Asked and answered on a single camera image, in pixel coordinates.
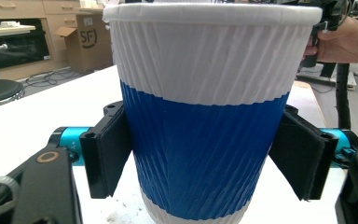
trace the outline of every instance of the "white paper cup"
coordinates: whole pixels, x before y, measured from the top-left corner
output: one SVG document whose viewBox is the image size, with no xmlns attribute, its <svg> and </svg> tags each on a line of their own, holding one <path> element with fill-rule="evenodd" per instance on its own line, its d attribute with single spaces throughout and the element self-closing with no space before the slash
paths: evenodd
<svg viewBox="0 0 358 224">
<path fill-rule="evenodd" d="M 108 8 L 133 154 L 157 223 L 238 223 L 279 125 L 316 7 Z"/>
</svg>

